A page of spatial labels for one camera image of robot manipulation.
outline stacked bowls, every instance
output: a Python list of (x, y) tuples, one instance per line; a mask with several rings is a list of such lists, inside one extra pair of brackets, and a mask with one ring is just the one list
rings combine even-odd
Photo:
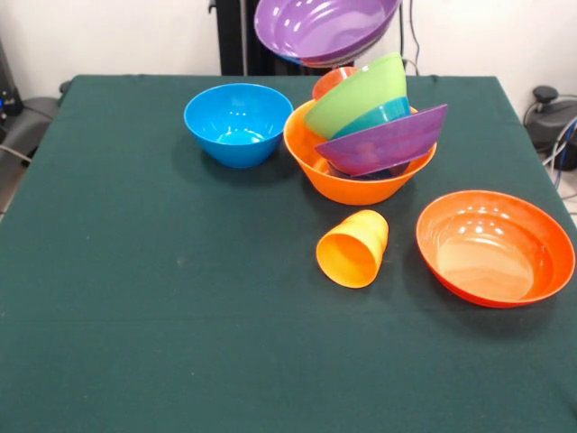
[(315, 188), (347, 205), (380, 202), (433, 158), (446, 105), (417, 112), (398, 53), (319, 79), (285, 126), (285, 143)]
[(261, 0), (254, 30), (285, 60), (311, 68), (349, 63), (387, 31), (401, 0)]

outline purple bowl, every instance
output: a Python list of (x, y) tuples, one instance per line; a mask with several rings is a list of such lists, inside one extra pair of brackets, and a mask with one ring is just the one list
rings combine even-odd
[(447, 105), (319, 144), (316, 151), (339, 171), (363, 176), (422, 156), (441, 134)]
[(370, 41), (366, 45), (361, 46), (361, 48), (357, 48), (356, 50), (348, 52), (344, 57), (331, 58), (330, 60), (324, 60), (324, 61), (300, 60), (299, 64), (303, 66), (308, 66), (309, 68), (321, 68), (321, 69), (337, 68), (346, 65), (347, 63), (351, 63), (352, 61), (357, 60), (359, 57), (362, 56), (362, 54), (364, 54), (374, 45), (376, 45), (376, 43), (380, 41), (380, 38), (382, 38), (383, 34), (385, 34), (384, 31), (379, 33), (375, 37), (374, 41)]
[(400, 0), (261, 0), (254, 29), (284, 58), (327, 63), (374, 41)]

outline white wall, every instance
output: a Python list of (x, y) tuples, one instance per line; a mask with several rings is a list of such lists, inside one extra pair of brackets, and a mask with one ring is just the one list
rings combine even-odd
[[(414, 0), (423, 75), (496, 75), (522, 115), (539, 84), (577, 94), (577, 0)], [(404, 5), (405, 57), (415, 45)], [(398, 21), (357, 64), (398, 50)]]
[[(422, 74), (497, 75), (518, 113), (538, 84), (577, 93), (577, 0), (414, 1)], [(0, 0), (0, 37), (26, 97), (55, 95), (78, 73), (218, 74), (215, 14), (206, 6), (207, 0)], [(395, 21), (359, 63), (397, 49)]]
[(0, 0), (0, 38), (25, 97), (77, 74), (219, 74), (207, 0)]

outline blue bowl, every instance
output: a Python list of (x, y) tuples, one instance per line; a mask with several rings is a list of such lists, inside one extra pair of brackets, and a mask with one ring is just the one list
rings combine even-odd
[(292, 104), (280, 92), (256, 84), (226, 84), (194, 97), (184, 122), (198, 144), (222, 164), (246, 169), (279, 146)]
[(344, 137), (345, 135), (358, 133), (359, 131), (364, 131), (365, 129), (379, 126), (380, 124), (386, 124), (387, 122), (406, 117), (410, 114), (411, 108), (408, 105), (407, 97), (391, 99), (386, 104), (377, 106), (364, 115), (357, 117), (336, 133), (332, 140)]

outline orange cup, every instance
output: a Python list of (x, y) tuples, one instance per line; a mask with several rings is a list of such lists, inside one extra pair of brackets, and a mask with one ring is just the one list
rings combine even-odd
[(324, 74), (313, 88), (313, 98), (319, 100), (357, 71), (354, 66), (343, 66)]
[(388, 239), (387, 220), (373, 210), (362, 210), (318, 241), (316, 260), (337, 284), (360, 289), (377, 278)]

